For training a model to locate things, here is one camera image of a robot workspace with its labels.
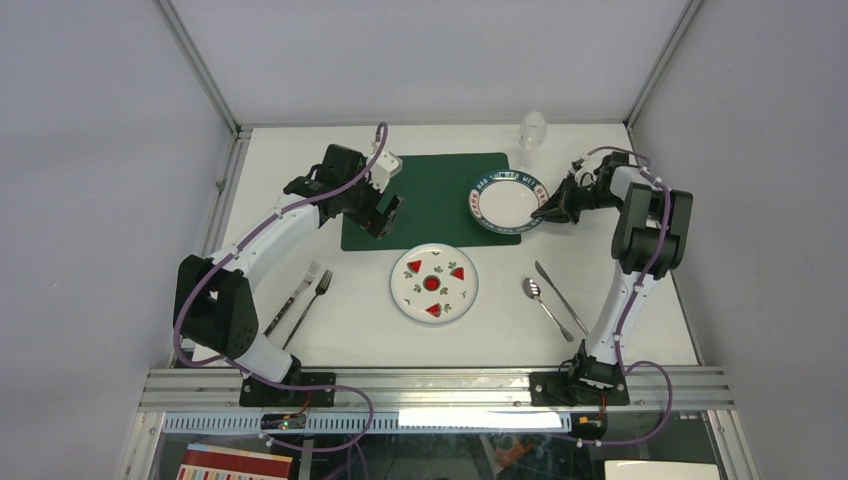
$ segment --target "spoon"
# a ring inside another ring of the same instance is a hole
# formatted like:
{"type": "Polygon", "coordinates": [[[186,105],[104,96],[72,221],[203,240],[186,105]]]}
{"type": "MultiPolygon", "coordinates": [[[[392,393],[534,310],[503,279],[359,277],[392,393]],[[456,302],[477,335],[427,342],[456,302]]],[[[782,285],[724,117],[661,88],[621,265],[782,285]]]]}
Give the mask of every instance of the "spoon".
{"type": "Polygon", "coordinates": [[[524,282],[521,285],[524,288],[524,293],[526,293],[528,297],[539,302],[539,305],[541,305],[542,308],[545,309],[545,313],[547,313],[548,316],[551,317],[551,320],[553,320],[557,327],[559,327],[559,331],[560,333],[562,333],[562,336],[565,337],[565,340],[568,342],[573,342],[574,335],[572,335],[571,332],[566,330],[565,327],[563,327],[562,324],[559,323],[559,320],[554,317],[554,314],[551,313],[545,303],[542,302],[542,289],[539,287],[539,284],[536,283],[536,281],[532,278],[525,278],[524,282]]]}

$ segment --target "red book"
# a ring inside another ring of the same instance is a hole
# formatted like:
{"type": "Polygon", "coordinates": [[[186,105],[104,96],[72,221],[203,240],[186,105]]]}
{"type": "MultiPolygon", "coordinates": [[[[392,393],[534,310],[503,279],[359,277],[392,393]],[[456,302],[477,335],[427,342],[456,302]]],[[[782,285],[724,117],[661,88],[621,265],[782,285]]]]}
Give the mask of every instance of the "red book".
{"type": "Polygon", "coordinates": [[[288,480],[292,459],[194,443],[177,480],[288,480]]]}

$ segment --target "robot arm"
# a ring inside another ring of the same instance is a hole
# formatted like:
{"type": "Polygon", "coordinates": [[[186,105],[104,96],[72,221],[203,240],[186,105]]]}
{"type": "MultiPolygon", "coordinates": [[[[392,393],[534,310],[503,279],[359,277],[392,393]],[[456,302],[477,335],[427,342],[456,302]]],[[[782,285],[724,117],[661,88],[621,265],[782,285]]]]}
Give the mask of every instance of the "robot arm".
{"type": "Polygon", "coordinates": [[[182,323],[182,335],[269,380],[291,383],[300,362],[259,330],[253,290],[295,243],[340,213],[375,238],[391,231],[403,199],[394,195],[382,212],[377,206],[389,180],[401,171],[403,163],[389,152],[376,154],[371,170],[351,188],[283,214],[295,202],[341,187],[365,168],[366,158],[361,153],[330,145],[323,162],[314,165],[308,175],[292,180],[262,217],[264,220],[248,233],[209,258],[191,255],[183,260],[177,278],[175,324],[183,304],[201,279],[222,262],[224,265],[202,286],[192,302],[182,323]]]}
{"type": "Polygon", "coordinates": [[[662,250],[653,258],[662,235],[662,230],[654,224],[663,218],[664,192],[645,178],[640,167],[631,165],[629,155],[625,153],[615,152],[606,156],[594,171],[595,181],[589,185],[581,186],[577,180],[581,168],[582,160],[574,162],[557,192],[533,216],[556,223],[577,224],[583,210],[611,207],[619,210],[611,248],[612,257],[616,260],[615,276],[601,315],[580,345],[572,360],[573,368],[569,371],[572,385],[590,393],[608,395],[613,387],[624,385],[623,365],[616,351],[616,340],[623,352],[648,296],[658,281],[676,268],[683,258],[692,195],[670,191],[668,228],[662,240],[662,250]],[[641,279],[640,285],[642,271],[649,264],[650,270],[641,279]]]}

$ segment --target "white wall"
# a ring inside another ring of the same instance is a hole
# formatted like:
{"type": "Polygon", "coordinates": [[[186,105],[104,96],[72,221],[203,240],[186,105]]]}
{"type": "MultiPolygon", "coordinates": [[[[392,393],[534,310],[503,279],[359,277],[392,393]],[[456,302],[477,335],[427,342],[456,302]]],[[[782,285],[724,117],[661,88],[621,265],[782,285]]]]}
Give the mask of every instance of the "white wall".
{"type": "Polygon", "coordinates": [[[175,0],[241,123],[621,121],[686,0],[175,0]]]}
{"type": "Polygon", "coordinates": [[[113,478],[226,157],[150,1],[0,6],[0,469],[113,478]]]}
{"type": "Polygon", "coordinates": [[[710,0],[635,128],[695,195],[680,290],[763,479],[845,478],[848,3],[710,0]]]}

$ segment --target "white tabletop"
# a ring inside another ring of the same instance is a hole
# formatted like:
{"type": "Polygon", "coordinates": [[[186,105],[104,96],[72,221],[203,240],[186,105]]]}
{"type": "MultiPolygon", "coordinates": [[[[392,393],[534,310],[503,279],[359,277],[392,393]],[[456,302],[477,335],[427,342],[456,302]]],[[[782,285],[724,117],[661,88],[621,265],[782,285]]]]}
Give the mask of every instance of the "white tabletop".
{"type": "MultiPolygon", "coordinates": [[[[320,163],[327,145],[368,153],[374,127],[256,129],[251,136],[227,224],[228,244],[265,214],[283,187],[320,163]]],[[[529,170],[552,194],[581,153],[600,145],[629,148],[625,129],[609,125],[549,125],[536,164],[529,170]]],[[[390,126],[387,148],[397,155],[505,152],[518,155],[516,125],[390,126]]],[[[600,162],[602,154],[593,162],[600,162]]],[[[316,260],[333,270],[328,293],[318,299],[288,350],[306,366],[547,366],[570,358],[583,338],[565,307],[538,278],[538,260],[592,328],[612,281],[610,242],[614,209],[584,212],[578,225],[543,224],[520,245],[463,248],[477,266],[476,303],[458,321],[423,327],[407,319],[391,299],[389,272],[401,250],[343,252],[340,219],[300,242],[265,277],[254,294],[260,331],[285,303],[316,260]],[[577,337],[566,343],[542,308],[528,299],[521,280],[530,276],[542,297],[577,337]]],[[[282,344],[312,296],[305,292],[271,334],[282,344]]],[[[198,347],[195,359],[211,351],[198,347]]],[[[665,365],[697,364],[674,285],[664,278],[648,299],[628,346],[627,363],[647,359],[665,365]]]]}

